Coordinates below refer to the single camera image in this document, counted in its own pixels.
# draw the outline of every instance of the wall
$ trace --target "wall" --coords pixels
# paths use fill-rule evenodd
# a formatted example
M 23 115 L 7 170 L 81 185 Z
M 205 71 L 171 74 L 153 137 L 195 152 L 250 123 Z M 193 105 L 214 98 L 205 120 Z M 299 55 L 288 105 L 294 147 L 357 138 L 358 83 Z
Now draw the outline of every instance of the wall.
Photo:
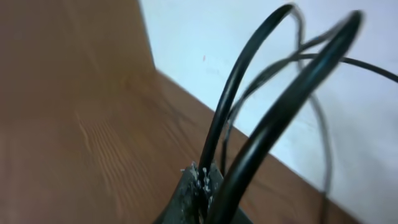
M 241 49 L 259 24 L 286 1 L 142 0 L 156 67 L 215 109 Z M 306 39 L 330 28 L 350 10 L 366 21 L 348 56 L 398 71 L 394 0 L 299 0 Z M 294 50 L 296 26 L 286 18 L 264 42 L 238 91 L 254 75 Z M 278 74 L 245 104 L 236 127 L 249 135 L 297 75 Z M 333 141 L 331 199 L 365 223 L 398 222 L 398 85 L 371 72 L 340 65 L 317 90 Z M 325 171 L 316 119 L 306 104 L 271 153 L 321 189 Z

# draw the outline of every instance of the white wall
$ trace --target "white wall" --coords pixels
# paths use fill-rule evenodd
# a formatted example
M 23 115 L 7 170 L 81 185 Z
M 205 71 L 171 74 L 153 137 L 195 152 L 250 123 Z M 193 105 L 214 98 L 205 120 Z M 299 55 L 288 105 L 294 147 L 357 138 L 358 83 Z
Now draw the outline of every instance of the white wall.
M 215 109 L 241 49 L 259 24 L 286 1 L 142 0 L 156 67 Z M 330 28 L 350 10 L 366 21 L 348 56 L 398 72 L 395 0 L 298 0 L 306 39 Z M 296 26 L 286 18 L 259 49 L 238 92 L 270 63 L 294 50 Z M 297 75 L 291 65 L 245 104 L 236 126 L 249 135 Z M 398 223 L 398 85 L 341 64 L 317 90 L 331 127 L 334 178 L 331 198 L 365 223 Z M 325 171 L 319 130 L 306 104 L 271 152 L 320 189 Z

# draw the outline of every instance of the brown panel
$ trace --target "brown panel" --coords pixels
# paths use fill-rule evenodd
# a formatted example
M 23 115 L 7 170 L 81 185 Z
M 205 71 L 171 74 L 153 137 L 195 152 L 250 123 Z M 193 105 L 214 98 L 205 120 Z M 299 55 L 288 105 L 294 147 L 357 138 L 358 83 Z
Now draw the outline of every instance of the brown panel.
M 0 223 L 150 223 L 212 112 L 155 71 L 137 2 L 5 0 L 0 27 Z M 319 204 L 272 156 L 242 201 L 256 223 L 316 223 Z

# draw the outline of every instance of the wooden board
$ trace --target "wooden board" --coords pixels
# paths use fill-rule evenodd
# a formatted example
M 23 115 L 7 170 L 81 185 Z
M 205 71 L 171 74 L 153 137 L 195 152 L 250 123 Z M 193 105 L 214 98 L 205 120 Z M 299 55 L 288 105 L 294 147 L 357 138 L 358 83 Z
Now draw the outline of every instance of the wooden board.
M 0 223 L 154 220 L 213 113 L 155 71 L 138 3 L 1 1 L 0 27 Z M 242 201 L 256 223 L 316 223 L 319 205 L 272 156 Z

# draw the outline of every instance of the brown wooden surface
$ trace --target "brown wooden surface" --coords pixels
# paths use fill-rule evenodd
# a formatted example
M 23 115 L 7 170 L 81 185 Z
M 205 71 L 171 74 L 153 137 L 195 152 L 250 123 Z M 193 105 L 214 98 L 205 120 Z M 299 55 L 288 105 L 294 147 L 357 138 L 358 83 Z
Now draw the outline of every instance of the brown wooden surface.
M 212 112 L 155 71 L 137 2 L 5 0 L 0 28 L 0 223 L 150 223 Z M 319 205 L 272 156 L 242 201 L 256 223 L 316 223 Z

